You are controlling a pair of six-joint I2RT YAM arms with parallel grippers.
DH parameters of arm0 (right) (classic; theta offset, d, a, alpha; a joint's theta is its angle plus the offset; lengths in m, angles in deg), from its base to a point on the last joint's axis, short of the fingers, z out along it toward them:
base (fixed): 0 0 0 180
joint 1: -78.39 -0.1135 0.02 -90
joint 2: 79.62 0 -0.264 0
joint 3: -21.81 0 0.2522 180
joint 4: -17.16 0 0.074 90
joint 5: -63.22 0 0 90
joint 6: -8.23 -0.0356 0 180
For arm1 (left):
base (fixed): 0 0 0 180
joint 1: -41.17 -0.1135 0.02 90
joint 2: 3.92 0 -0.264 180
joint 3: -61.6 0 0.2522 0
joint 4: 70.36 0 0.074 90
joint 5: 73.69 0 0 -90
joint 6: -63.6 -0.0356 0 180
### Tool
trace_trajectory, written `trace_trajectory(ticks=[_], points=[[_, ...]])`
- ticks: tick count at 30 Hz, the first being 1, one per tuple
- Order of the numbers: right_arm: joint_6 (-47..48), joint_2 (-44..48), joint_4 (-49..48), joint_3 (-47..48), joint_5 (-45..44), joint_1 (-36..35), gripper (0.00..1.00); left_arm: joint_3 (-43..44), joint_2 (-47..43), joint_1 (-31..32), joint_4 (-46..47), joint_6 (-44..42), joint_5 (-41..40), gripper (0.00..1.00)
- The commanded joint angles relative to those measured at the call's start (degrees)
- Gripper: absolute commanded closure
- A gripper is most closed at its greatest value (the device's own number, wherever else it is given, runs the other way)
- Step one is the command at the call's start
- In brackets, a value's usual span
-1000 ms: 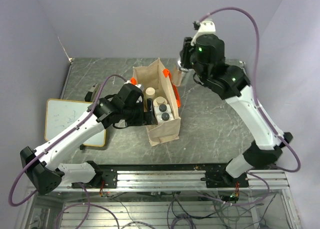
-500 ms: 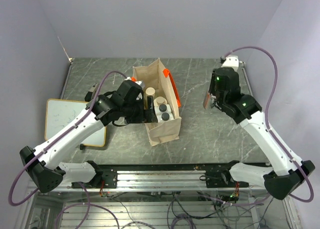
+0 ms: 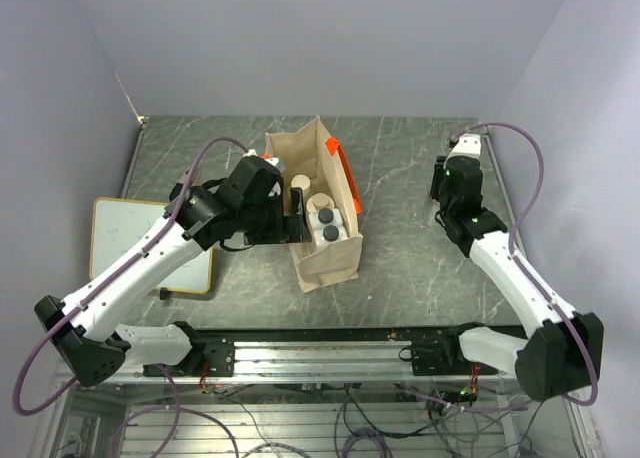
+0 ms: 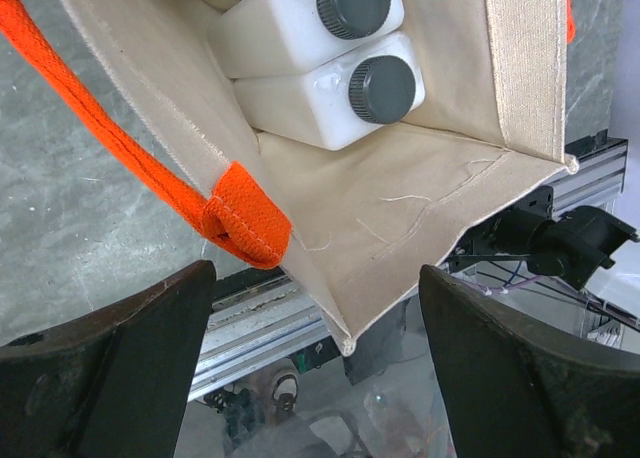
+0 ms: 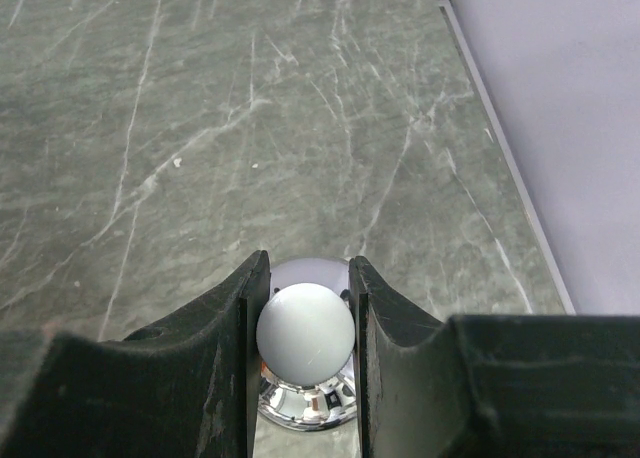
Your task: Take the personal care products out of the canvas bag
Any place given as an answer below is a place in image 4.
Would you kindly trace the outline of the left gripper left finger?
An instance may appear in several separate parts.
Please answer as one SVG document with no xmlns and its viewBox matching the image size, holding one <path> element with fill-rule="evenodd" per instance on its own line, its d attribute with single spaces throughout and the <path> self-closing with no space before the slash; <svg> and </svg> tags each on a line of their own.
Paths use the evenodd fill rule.
<svg viewBox="0 0 640 458">
<path fill-rule="evenodd" d="M 212 262 L 1 348 L 4 457 L 170 457 L 211 313 Z"/>
</svg>

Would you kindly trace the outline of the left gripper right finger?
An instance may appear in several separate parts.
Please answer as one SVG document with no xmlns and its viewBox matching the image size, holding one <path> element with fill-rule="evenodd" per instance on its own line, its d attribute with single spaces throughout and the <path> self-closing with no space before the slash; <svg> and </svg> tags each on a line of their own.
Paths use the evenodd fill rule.
<svg viewBox="0 0 640 458">
<path fill-rule="evenodd" d="M 636 457 L 639 357 L 561 331 L 431 265 L 419 298 L 460 457 Z"/>
</svg>

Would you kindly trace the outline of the beige canvas tote bag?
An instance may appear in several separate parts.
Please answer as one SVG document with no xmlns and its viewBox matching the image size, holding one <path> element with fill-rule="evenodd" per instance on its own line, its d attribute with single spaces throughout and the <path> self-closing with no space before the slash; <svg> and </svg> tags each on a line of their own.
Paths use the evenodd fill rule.
<svg viewBox="0 0 640 458">
<path fill-rule="evenodd" d="M 205 239 L 282 266 L 339 348 L 439 264 L 471 227 L 561 171 L 570 0 L 403 0 L 428 91 L 402 122 L 329 152 L 261 132 L 205 34 L 204 0 L 60 0 L 167 168 L 101 107 L 21 0 L 1 31 L 95 138 Z"/>
</svg>

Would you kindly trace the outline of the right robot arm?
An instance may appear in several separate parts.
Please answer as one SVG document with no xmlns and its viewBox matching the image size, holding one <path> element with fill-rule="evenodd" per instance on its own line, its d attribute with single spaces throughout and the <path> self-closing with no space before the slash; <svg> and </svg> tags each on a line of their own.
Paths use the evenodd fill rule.
<svg viewBox="0 0 640 458">
<path fill-rule="evenodd" d="M 628 241 L 639 241 L 636 228 L 600 208 L 579 206 L 533 240 L 527 270 L 581 290 L 597 270 L 614 266 L 612 255 Z"/>
</svg>

